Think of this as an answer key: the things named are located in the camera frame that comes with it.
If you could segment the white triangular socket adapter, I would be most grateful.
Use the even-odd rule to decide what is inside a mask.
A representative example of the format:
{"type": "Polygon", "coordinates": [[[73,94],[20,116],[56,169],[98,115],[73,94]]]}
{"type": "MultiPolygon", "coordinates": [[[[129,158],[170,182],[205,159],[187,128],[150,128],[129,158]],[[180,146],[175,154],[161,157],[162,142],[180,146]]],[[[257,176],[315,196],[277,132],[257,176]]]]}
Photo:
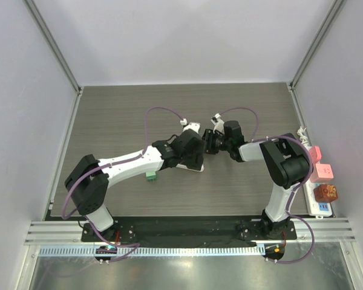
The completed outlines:
{"type": "Polygon", "coordinates": [[[176,168],[179,168],[179,169],[185,169],[185,170],[190,170],[190,171],[194,171],[194,172],[202,172],[204,171],[204,165],[201,165],[200,167],[199,166],[186,166],[184,164],[178,164],[176,166],[176,168]]]}

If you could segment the green plug cube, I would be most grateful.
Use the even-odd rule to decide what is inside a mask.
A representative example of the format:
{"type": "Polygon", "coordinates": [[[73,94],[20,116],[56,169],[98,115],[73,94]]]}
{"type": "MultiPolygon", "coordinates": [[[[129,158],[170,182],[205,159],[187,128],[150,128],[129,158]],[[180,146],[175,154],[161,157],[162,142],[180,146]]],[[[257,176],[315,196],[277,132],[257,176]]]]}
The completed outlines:
{"type": "Polygon", "coordinates": [[[147,181],[156,181],[157,180],[156,172],[146,172],[145,176],[146,176],[147,181]]]}

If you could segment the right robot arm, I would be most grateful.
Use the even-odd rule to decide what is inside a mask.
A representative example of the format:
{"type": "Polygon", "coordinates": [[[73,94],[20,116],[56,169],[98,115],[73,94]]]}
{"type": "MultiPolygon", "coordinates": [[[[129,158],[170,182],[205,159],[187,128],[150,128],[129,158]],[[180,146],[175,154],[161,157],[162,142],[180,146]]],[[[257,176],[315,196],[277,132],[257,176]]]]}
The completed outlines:
{"type": "Polygon", "coordinates": [[[238,163],[265,162],[273,189],[258,231],[268,239],[280,238],[289,228],[293,199],[312,173],[307,149],[292,134],[247,142],[237,121],[223,123],[222,130],[206,129],[203,140],[207,154],[224,151],[238,163]]]}

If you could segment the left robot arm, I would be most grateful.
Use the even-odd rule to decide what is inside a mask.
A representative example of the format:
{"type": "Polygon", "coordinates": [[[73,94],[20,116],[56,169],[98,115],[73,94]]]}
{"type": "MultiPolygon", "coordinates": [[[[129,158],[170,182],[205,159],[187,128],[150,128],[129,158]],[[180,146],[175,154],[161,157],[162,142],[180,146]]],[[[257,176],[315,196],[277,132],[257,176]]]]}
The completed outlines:
{"type": "Polygon", "coordinates": [[[126,179],[174,167],[203,170],[204,141],[192,129],[183,131],[171,140],[158,140],[143,150],[124,156],[96,159],[84,156],[65,180],[68,199],[77,212],[95,228],[102,241],[116,235],[115,222],[104,200],[107,190],[126,179]]]}

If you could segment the red plug cube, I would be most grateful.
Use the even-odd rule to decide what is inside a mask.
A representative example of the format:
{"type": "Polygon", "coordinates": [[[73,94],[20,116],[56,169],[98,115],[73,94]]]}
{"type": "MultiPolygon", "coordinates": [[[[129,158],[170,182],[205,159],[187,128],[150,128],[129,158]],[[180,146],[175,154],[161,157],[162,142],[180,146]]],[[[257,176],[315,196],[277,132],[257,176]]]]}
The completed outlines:
{"type": "Polygon", "coordinates": [[[308,148],[312,164],[317,164],[321,161],[322,153],[319,146],[312,146],[308,148]]]}

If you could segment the pink plug cube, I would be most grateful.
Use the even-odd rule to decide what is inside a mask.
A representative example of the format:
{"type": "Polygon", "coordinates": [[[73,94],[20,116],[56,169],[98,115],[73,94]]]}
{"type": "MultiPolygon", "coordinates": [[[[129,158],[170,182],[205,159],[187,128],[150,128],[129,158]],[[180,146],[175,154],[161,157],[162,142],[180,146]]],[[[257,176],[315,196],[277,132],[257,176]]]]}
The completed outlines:
{"type": "Polygon", "coordinates": [[[327,182],[334,178],[330,164],[316,163],[313,165],[313,172],[310,175],[312,183],[327,182]]]}

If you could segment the brown orange plug cube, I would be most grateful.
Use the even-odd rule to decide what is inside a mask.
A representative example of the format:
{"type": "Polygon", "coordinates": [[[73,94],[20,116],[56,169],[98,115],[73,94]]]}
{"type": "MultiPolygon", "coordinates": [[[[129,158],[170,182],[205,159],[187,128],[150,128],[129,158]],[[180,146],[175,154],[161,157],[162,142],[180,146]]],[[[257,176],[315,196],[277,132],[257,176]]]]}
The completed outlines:
{"type": "Polygon", "coordinates": [[[320,184],[313,190],[315,201],[331,203],[338,199],[338,191],[335,185],[320,184]]]}

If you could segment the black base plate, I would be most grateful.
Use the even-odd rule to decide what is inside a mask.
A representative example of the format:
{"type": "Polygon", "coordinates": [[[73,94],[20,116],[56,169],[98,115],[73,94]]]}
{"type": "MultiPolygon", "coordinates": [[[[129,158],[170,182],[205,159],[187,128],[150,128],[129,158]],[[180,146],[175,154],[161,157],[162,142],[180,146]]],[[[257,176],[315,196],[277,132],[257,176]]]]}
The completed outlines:
{"type": "Polygon", "coordinates": [[[258,241],[297,239],[293,221],[271,227],[259,216],[117,217],[101,235],[143,248],[252,247],[258,241]]]}

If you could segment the aluminium front rail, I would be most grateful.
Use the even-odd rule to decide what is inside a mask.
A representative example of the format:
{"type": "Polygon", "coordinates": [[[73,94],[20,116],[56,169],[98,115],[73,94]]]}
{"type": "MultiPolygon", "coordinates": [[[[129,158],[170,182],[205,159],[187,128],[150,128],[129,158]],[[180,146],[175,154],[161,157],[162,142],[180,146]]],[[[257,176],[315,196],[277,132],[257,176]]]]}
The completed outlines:
{"type": "MultiPolygon", "coordinates": [[[[305,221],[312,228],[317,241],[355,240],[352,227],[345,217],[306,218],[305,221]]],[[[24,244],[71,245],[80,243],[83,224],[84,222],[77,223],[76,221],[32,222],[28,228],[24,244]]]]}

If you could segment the right aluminium corner post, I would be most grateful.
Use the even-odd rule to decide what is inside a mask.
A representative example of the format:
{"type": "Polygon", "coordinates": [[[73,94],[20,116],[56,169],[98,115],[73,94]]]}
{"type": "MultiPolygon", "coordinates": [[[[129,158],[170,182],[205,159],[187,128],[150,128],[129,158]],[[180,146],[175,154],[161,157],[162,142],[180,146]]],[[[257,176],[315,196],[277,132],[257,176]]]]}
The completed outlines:
{"type": "Polygon", "coordinates": [[[329,8],[323,21],[321,22],[321,25],[318,28],[318,31],[316,32],[315,37],[312,40],[312,43],[310,44],[307,52],[305,53],[305,56],[302,58],[302,61],[299,65],[298,69],[296,70],[296,73],[293,76],[293,79],[289,83],[287,83],[287,87],[288,87],[289,91],[293,91],[296,88],[296,86],[299,83],[301,77],[303,76],[305,70],[307,69],[309,63],[311,62],[311,60],[313,59],[317,50],[321,46],[324,38],[326,37],[327,33],[331,29],[333,23],[335,22],[336,18],[340,14],[345,3],[346,3],[345,0],[334,0],[332,2],[332,5],[329,8]]]}

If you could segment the aluminium corner post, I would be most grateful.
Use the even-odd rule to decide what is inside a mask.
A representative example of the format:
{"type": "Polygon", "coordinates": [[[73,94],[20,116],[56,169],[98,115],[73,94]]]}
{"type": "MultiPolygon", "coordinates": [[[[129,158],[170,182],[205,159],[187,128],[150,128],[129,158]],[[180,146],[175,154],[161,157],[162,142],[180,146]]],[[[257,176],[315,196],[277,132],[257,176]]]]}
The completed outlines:
{"type": "Polygon", "coordinates": [[[296,86],[299,83],[301,77],[303,76],[305,70],[307,69],[309,63],[311,62],[311,60],[313,59],[317,50],[321,46],[324,38],[326,37],[327,33],[331,29],[333,23],[335,22],[336,18],[340,14],[345,3],[346,3],[345,0],[334,0],[332,2],[332,5],[329,8],[323,21],[321,22],[321,25],[318,28],[318,31],[316,32],[315,37],[312,40],[312,43],[310,44],[307,52],[305,53],[305,56],[302,58],[302,61],[299,65],[298,69],[296,70],[296,73],[293,76],[293,79],[289,83],[287,83],[287,87],[288,87],[289,91],[293,91],[296,88],[296,86]]]}
{"type": "Polygon", "coordinates": [[[67,61],[64,58],[57,42],[55,41],[47,23],[45,22],[42,14],[40,13],[35,1],[33,0],[24,0],[23,1],[25,7],[29,11],[31,17],[33,18],[35,24],[37,25],[38,29],[40,30],[43,38],[45,39],[46,43],[48,44],[51,52],[53,53],[54,57],[56,58],[59,66],[62,68],[66,78],[68,79],[69,83],[73,87],[74,91],[77,95],[81,93],[81,86],[78,84],[72,70],[70,69],[67,61]]]}

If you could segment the left aluminium corner post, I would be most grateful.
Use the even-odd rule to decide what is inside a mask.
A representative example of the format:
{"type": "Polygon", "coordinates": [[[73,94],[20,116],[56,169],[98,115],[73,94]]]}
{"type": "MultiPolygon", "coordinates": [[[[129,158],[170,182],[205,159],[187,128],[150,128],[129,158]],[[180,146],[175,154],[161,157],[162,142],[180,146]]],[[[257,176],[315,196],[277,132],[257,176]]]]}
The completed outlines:
{"type": "Polygon", "coordinates": [[[43,38],[45,39],[46,43],[48,44],[51,52],[53,53],[54,57],[56,58],[59,66],[62,68],[66,78],[68,79],[69,83],[73,87],[74,91],[77,95],[81,93],[81,86],[78,84],[72,70],[70,69],[67,61],[64,58],[57,42],[55,41],[47,23],[45,22],[42,14],[40,13],[35,1],[33,0],[24,0],[23,1],[25,7],[29,11],[31,17],[33,18],[35,24],[37,25],[38,29],[40,30],[43,38]]]}

